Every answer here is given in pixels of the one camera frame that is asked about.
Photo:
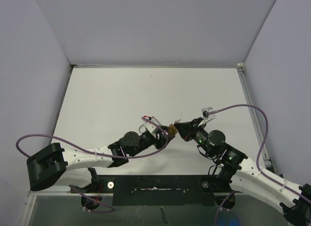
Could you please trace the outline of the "small brass padlock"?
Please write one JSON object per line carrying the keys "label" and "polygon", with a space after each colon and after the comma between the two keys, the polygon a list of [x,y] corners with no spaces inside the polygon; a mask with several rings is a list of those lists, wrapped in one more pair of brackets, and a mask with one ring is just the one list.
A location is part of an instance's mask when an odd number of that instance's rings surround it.
{"label": "small brass padlock", "polygon": [[176,127],[173,125],[173,124],[170,124],[168,127],[167,127],[167,133],[169,135],[176,135],[178,133],[178,130],[176,129]]}

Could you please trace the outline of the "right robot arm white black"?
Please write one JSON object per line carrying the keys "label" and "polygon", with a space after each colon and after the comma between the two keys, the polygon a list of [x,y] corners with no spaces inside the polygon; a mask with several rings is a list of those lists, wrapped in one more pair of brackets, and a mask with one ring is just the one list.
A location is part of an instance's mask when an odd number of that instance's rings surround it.
{"label": "right robot arm white black", "polygon": [[174,124],[184,141],[194,140],[206,155],[221,169],[216,185],[221,191],[245,193],[278,210],[293,226],[307,226],[311,222],[311,186],[299,185],[283,179],[256,163],[225,141],[219,130],[207,132],[207,121],[197,118]]}

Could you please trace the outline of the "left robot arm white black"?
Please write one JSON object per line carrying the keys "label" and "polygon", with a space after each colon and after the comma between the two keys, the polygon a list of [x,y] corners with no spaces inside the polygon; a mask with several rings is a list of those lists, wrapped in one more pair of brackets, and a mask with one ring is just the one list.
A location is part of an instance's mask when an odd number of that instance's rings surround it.
{"label": "left robot arm white black", "polygon": [[141,135],[130,131],[118,141],[101,148],[83,149],[73,145],[61,146],[62,139],[51,143],[28,157],[27,171],[31,191],[42,191],[55,184],[74,185],[94,192],[99,186],[96,167],[116,168],[131,159],[141,158],[140,153],[149,147],[162,151],[174,138],[166,131],[145,131]]}

